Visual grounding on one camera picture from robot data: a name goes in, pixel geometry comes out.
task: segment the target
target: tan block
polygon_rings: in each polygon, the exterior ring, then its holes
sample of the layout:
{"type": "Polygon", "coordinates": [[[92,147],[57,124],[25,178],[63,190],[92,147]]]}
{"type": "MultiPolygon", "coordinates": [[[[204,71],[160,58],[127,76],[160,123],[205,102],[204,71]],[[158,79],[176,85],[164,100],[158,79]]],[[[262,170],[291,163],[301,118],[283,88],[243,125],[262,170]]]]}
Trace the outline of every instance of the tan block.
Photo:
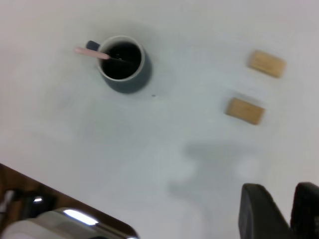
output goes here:
{"type": "Polygon", "coordinates": [[[249,66],[271,76],[281,77],[286,67],[286,62],[276,56],[256,51],[249,66]]]}
{"type": "Polygon", "coordinates": [[[233,98],[230,101],[226,113],[230,116],[245,120],[251,124],[258,124],[264,111],[264,108],[237,98],[233,98]]]}

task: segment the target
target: dark gray mug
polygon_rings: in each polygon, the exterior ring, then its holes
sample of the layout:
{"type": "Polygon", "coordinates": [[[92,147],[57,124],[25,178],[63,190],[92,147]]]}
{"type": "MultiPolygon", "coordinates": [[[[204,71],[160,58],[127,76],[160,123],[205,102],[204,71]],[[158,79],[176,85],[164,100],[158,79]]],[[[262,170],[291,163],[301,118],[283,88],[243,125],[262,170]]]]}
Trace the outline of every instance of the dark gray mug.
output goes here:
{"type": "Polygon", "coordinates": [[[114,90],[121,93],[133,93],[140,90],[146,85],[151,76],[151,64],[143,49],[143,47],[133,38],[129,36],[113,36],[105,40],[101,45],[89,41],[86,48],[99,52],[107,52],[110,48],[123,42],[128,42],[136,45],[141,52],[141,62],[134,74],[124,79],[113,79],[105,74],[102,70],[102,59],[97,59],[97,67],[104,78],[105,82],[114,90]]]}

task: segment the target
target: white surface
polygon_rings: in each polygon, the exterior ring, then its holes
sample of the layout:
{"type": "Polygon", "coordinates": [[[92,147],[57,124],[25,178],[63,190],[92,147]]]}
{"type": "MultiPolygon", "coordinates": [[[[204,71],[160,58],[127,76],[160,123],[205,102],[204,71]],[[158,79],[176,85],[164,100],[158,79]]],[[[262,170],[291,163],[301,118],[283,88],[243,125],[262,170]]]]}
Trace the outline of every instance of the white surface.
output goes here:
{"type": "Polygon", "coordinates": [[[241,186],[261,183],[286,219],[319,184],[319,2],[2,1],[1,162],[122,220],[143,239],[239,238],[241,186]],[[110,89],[87,40],[124,34],[154,65],[134,95],[110,89]],[[261,49],[275,79],[246,67],[261,49]],[[226,116],[230,98],[261,125],[226,116]]]}

